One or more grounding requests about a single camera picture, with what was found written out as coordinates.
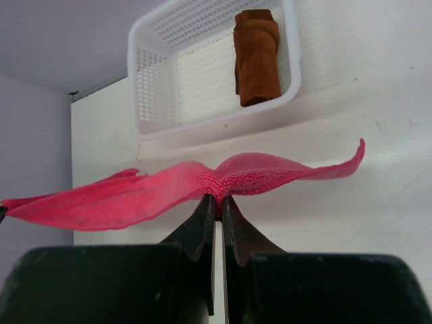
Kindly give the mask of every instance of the gray wall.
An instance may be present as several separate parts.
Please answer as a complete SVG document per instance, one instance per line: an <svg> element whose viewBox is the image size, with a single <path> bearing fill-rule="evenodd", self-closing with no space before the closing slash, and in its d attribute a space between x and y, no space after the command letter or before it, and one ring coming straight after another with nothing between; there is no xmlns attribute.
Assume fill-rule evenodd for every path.
<svg viewBox="0 0 432 324"><path fill-rule="evenodd" d="M0 75L0 200L71 188L70 98ZM72 244L71 231L6 217L0 224L0 287L37 246Z"/></svg>

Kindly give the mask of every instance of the white plastic basket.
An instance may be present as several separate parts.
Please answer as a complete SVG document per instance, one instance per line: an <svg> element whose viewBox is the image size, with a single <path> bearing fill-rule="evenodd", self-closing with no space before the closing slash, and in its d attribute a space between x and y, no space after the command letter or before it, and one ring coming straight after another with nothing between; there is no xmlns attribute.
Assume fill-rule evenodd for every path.
<svg viewBox="0 0 432 324"><path fill-rule="evenodd" d="M234 78L235 16L267 8L279 24L282 96L240 106ZM128 77L135 135L148 140L280 107L300 88L294 0L176 0L140 18L129 33Z"/></svg>

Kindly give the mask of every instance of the folded brown cloth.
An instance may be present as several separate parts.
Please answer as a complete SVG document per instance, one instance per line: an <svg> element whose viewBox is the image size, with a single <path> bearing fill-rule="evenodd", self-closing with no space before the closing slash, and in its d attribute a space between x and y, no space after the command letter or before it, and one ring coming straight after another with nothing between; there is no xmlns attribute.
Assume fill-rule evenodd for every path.
<svg viewBox="0 0 432 324"><path fill-rule="evenodd" d="M236 16L236 94L242 107L281 96L276 53L279 28L270 10L246 10Z"/></svg>

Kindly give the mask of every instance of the textured towel fabric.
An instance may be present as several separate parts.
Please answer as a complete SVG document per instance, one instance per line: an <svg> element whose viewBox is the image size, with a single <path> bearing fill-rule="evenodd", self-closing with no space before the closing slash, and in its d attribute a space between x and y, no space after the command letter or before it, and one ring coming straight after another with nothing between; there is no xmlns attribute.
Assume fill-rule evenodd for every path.
<svg viewBox="0 0 432 324"><path fill-rule="evenodd" d="M229 195L262 194L294 180L326 180L353 174L365 142L342 164L311 168L261 153L243 153L217 169L183 162L154 175L127 169L81 188L24 199L2 201L7 215L24 221L69 230L102 231L125 228L153 219L185 200L212 194L220 203Z"/></svg>
<svg viewBox="0 0 432 324"><path fill-rule="evenodd" d="M236 94L247 107L281 96L276 53L280 35L270 10L245 10L236 16Z"/></svg>

